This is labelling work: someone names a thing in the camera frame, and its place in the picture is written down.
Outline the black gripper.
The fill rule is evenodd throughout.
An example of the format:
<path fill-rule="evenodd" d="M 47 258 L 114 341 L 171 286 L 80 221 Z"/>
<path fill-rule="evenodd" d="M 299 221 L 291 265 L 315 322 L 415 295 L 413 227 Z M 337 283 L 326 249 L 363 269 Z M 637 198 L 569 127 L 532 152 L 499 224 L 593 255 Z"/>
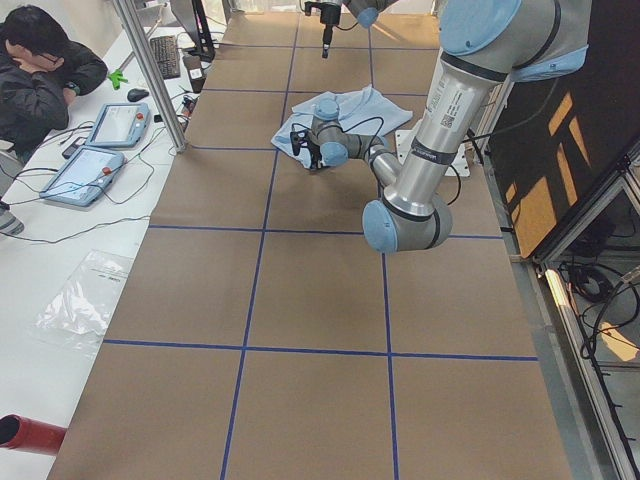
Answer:
<path fill-rule="evenodd" d="M 309 170 L 310 171 L 318 171 L 324 168 L 324 164 L 323 164 L 323 159 L 322 159 L 322 154 L 321 154 L 321 149 L 320 146 L 317 145 L 316 143 L 312 142 L 311 140 L 308 140 L 306 142 L 306 148 L 309 151 L 310 154 L 310 166 L 309 166 Z"/>
<path fill-rule="evenodd" d="M 322 36 L 322 58 L 327 59 L 333 37 L 333 28 L 340 24 L 341 3 L 321 2 L 319 9 L 320 23 L 324 26 Z"/>

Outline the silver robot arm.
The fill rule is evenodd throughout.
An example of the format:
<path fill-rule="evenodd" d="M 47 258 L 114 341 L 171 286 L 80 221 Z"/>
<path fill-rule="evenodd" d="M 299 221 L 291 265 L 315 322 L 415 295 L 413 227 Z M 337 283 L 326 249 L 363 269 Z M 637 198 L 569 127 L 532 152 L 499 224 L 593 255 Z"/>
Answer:
<path fill-rule="evenodd" d="M 382 187 L 363 211 L 368 244 L 378 252 L 426 250 L 443 243 L 452 216 L 436 190 L 485 97 L 506 80 L 528 82 L 573 73 L 588 49 L 588 1 L 450 1 L 439 16 L 441 73 L 405 159 L 376 135 L 346 132 L 334 100 L 322 100 L 293 149 L 309 149 L 315 167 L 364 160 Z"/>
<path fill-rule="evenodd" d="M 379 14 L 394 3 L 396 0 L 305 1 L 304 14 L 310 16 L 313 9 L 320 12 L 320 23 L 324 26 L 322 58 L 327 59 L 333 38 L 333 29 L 340 28 L 343 6 L 354 16 L 360 26 L 370 28 Z"/>

